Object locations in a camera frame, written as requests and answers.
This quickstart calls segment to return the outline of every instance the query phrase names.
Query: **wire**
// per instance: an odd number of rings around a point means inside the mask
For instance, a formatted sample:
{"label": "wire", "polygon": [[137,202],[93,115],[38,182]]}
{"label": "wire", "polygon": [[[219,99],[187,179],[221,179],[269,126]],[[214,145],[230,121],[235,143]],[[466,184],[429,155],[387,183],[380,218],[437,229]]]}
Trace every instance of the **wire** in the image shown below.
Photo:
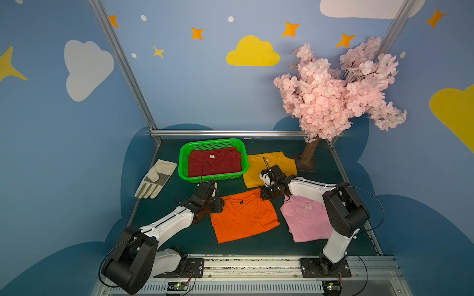
{"label": "wire", "polygon": [[370,194],[371,196],[373,196],[373,197],[379,202],[380,208],[382,208],[382,220],[380,220],[380,223],[377,224],[376,227],[372,227],[371,229],[366,229],[366,230],[360,231],[359,233],[364,233],[364,232],[367,232],[367,231],[374,230],[374,229],[378,228],[380,225],[382,225],[382,222],[383,222],[384,219],[385,219],[385,210],[383,209],[382,203],[380,202],[380,200],[379,200],[375,195],[373,195],[372,193],[370,193],[369,191],[367,191],[367,190],[365,190],[365,189],[362,189],[362,188],[356,187],[356,186],[350,186],[350,185],[336,185],[336,187],[352,187],[352,188],[360,189],[360,190],[362,190],[362,191],[367,192],[367,193]]}
{"label": "wire", "polygon": [[191,278],[192,278],[192,274],[190,273],[190,274],[189,274],[189,279],[188,279],[188,281],[186,282],[186,285],[189,285],[189,282],[191,281]]}
{"label": "wire", "polygon": [[[212,183],[212,182],[214,182],[214,169],[212,168],[212,165],[207,161],[202,163],[201,180],[199,181],[199,183],[202,182],[202,176],[204,175],[204,164],[205,163],[207,163],[210,166],[210,169],[212,170],[212,181],[211,181],[211,183]],[[198,192],[198,189],[199,189],[199,187],[196,188],[196,191],[193,194],[191,194],[191,196],[195,195],[196,192]],[[174,199],[174,201],[179,205],[181,205],[181,203],[182,203],[181,201],[177,201],[176,199]]]}
{"label": "wire", "polygon": [[108,252],[107,255],[105,255],[104,260],[102,260],[102,263],[99,265],[99,272],[98,272],[99,281],[100,281],[104,286],[107,286],[107,287],[109,287],[109,288],[118,288],[118,287],[119,287],[119,286],[110,286],[110,285],[106,284],[106,283],[102,280],[102,278],[100,277],[100,270],[102,269],[102,265],[104,265],[104,262],[105,262],[105,260],[107,259],[107,257],[110,255],[110,253],[112,253],[118,246],[120,246],[120,245],[123,244],[124,242],[128,242],[129,240],[132,240],[130,243],[133,243],[133,242],[135,241],[135,240],[134,240],[135,237],[136,237],[136,236],[134,235],[133,237],[130,237],[130,238],[124,240],[123,242],[121,242],[121,243],[119,243],[118,245],[116,245],[115,247],[113,247],[112,250],[110,250],[110,252]]}
{"label": "wire", "polygon": [[193,282],[193,284],[192,284],[191,289],[189,289],[189,291],[186,292],[186,293],[184,293],[182,296],[184,296],[184,295],[188,294],[189,292],[191,292],[191,291],[194,289],[194,286],[196,285],[196,277],[195,277],[194,273],[192,272],[191,268],[188,268],[188,267],[187,267],[186,270],[187,270],[187,271],[191,274],[191,276],[194,278],[194,282]]}
{"label": "wire", "polygon": [[266,158],[265,157],[262,157],[262,158],[264,159],[265,165],[267,166],[267,170],[270,169],[270,167],[268,166],[268,162],[267,162]]}
{"label": "wire", "polygon": [[356,296],[356,295],[359,295],[360,293],[362,293],[362,291],[365,289],[365,286],[367,286],[367,280],[369,279],[369,272],[367,271],[367,266],[365,265],[364,260],[362,260],[362,258],[359,255],[357,255],[356,253],[349,253],[349,254],[354,254],[355,256],[359,257],[360,261],[362,261],[362,263],[365,267],[365,284],[359,292],[352,295],[352,296]]}
{"label": "wire", "polygon": [[204,174],[204,164],[207,163],[209,166],[210,166],[210,169],[212,170],[212,181],[214,181],[214,169],[212,168],[211,164],[208,163],[207,161],[203,162],[202,163],[202,171],[201,171],[201,181],[199,181],[199,183],[202,182],[202,176]]}

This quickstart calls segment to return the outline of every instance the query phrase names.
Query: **yellow t-shirt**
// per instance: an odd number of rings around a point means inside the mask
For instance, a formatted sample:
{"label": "yellow t-shirt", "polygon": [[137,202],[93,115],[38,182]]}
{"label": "yellow t-shirt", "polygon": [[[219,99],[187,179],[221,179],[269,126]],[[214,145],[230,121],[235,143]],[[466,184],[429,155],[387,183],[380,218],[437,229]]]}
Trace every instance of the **yellow t-shirt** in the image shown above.
{"label": "yellow t-shirt", "polygon": [[266,170],[264,157],[268,162],[268,167],[276,164],[280,167],[286,176],[296,175],[296,164],[294,159],[290,159],[283,152],[271,152],[248,156],[248,171],[244,174],[244,182],[247,188],[253,188],[265,185],[260,179],[262,170]]}

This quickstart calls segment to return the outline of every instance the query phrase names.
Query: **yellow cloud decal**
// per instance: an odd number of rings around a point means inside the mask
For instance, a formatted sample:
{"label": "yellow cloud decal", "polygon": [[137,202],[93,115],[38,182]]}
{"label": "yellow cloud decal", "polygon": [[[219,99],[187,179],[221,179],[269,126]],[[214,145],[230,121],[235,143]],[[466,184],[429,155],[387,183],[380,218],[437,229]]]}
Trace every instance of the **yellow cloud decal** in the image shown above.
{"label": "yellow cloud decal", "polygon": [[273,51],[270,42],[245,36],[238,42],[237,49],[227,54],[226,60],[233,66],[274,66],[280,61],[280,55]]}
{"label": "yellow cloud decal", "polygon": [[431,112],[474,152],[474,84],[467,89],[442,89],[429,101]]}

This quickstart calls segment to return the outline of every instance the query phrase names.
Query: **yellow star decal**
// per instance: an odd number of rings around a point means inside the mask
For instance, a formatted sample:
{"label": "yellow star decal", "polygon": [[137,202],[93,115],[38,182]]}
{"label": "yellow star decal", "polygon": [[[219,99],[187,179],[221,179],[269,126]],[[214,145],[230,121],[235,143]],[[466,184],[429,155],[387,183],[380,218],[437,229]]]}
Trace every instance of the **yellow star decal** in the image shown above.
{"label": "yellow star decal", "polygon": [[193,27],[191,27],[191,29],[192,29],[192,37],[191,37],[191,39],[196,39],[196,38],[197,38],[197,39],[201,39],[201,40],[202,40],[201,34],[202,34],[202,31],[203,31],[204,29],[195,29],[195,28],[193,28]]}
{"label": "yellow star decal", "polygon": [[354,38],[354,37],[355,37],[355,35],[347,36],[346,34],[342,33],[341,41],[339,41],[339,43],[336,45],[336,47],[344,46],[344,47],[348,48],[349,47],[349,42],[351,42],[352,38]]}
{"label": "yellow star decal", "polygon": [[114,27],[119,27],[119,25],[117,24],[117,16],[109,16],[110,18],[110,22],[112,23],[112,26]]}
{"label": "yellow star decal", "polygon": [[155,49],[155,54],[153,56],[159,55],[163,59],[163,56],[161,55],[161,53],[164,51],[164,49],[163,50],[157,50],[156,47],[154,47],[154,46],[153,46],[153,48]]}
{"label": "yellow star decal", "polygon": [[432,27],[436,27],[436,24],[438,23],[438,21],[445,15],[446,13],[439,13],[438,9],[436,9],[433,16],[426,23],[430,24]]}
{"label": "yellow star decal", "polygon": [[7,51],[0,56],[0,81],[7,76],[15,76],[23,80],[26,79],[25,76],[21,75],[13,66],[11,65],[11,55],[13,54],[13,47],[10,46]]}
{"label": "yellow star decal", "polygon": [[282,37],[285,36],[291,36],[295,38],[296,35],[296,29],[298,28],[300,24],[290,24],[289,22],[286,22],[286,30],[285,33],[283,33]]}

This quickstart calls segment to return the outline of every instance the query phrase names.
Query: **blue wall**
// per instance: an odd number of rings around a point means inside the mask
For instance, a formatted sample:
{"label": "blue wall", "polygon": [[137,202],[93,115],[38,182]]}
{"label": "blue wall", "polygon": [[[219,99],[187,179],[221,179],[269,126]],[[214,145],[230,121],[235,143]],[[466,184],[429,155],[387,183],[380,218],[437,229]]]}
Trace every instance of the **blue wall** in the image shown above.
{"label": "blue wall", "polygon": [[87,295],[156,142],[117,62],[86,100],[66,91],[66,42],[111,52],[87,0],[0,6],[0,55],[28,79],[0,81],[0,295]]}
{"label": "blue wall", "polygon": [[[432,28],[425,23],[436,9],[446,16]],[[354,118],[336,142],[350,181],[384,204],[386,219],[375,233],[383,252],[396,256],[414,296],[446,295],[442,289],[450,282],[465,283],[456,295],[471,295],[474,288],[474,154],[429,108],[437,91],[474,84],[468,66],[474,64],[473,9],[468,0],[427,1],[390,51],[406,52],[386,91],[389,101],[407,109],[406,123],[386,132],[372,120]],[[380,209],[370,197],[364,201],[374,226]]]}
{"label": "blue wall", "polygon": [[[114,29],[159,128],[198,124],[272,130],[288,116],[273,80],[291,72],[294,48],[310,43],[317,57],[339,67],[339,56],[347,52],[345,47],[336,48],[343,33],[355,35],[352,47],[370,36],[383,37],[392,22],[330,18],[315,0],[105,0],[104,4],[110,16],[117,16],[119,27]],[[295,38],[282,37],[287,21],[300,23]],[[191,39],[191,27],[204,29],[202,40]],[[278,64],[228,64],[226,55],[248,35],[270,42],[280,55]],[[163,58],[153,56],[154,47],[164,49]]]}

